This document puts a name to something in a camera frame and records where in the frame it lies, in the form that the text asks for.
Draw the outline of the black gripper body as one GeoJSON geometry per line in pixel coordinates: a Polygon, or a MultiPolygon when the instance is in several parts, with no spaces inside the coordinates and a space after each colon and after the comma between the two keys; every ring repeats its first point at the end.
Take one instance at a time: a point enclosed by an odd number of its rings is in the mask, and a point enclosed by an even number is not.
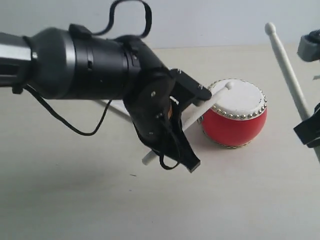
{"type": "Polygon", "coordinates": [[[172,126],[175,79],[160,58],[137,36],[123,36],[127,60],[122,99],[140,141],[158,155],[178,155],[172,126]]]}

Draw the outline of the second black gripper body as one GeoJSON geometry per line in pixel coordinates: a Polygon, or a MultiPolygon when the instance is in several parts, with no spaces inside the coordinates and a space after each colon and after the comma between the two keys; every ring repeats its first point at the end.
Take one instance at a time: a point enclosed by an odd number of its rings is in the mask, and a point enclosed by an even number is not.
{"type": "Polygon", "coordinates": [[[293,128],[301,143],[313,149],[320,161],[320,103],[314,107],[314,113],[293,128]]]}

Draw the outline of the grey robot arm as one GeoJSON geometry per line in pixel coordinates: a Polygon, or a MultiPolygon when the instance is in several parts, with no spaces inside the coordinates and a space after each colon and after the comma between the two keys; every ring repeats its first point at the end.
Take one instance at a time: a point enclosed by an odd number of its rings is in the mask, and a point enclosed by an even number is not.
{"type": "Polygon", "coordinates": [[[0,85],[28,91],[57,120],[48,100],[122,101],[139,140],[160,158],[190,172],[200,165],[185,129],[198,119],[207,136],[229,147],[250,142],[267,117],[267,99],[255,85],[235,78],[204,87],[167,68],[140,36],[95,37],[72,24],[38,34],[0,35],[0,85]]]}

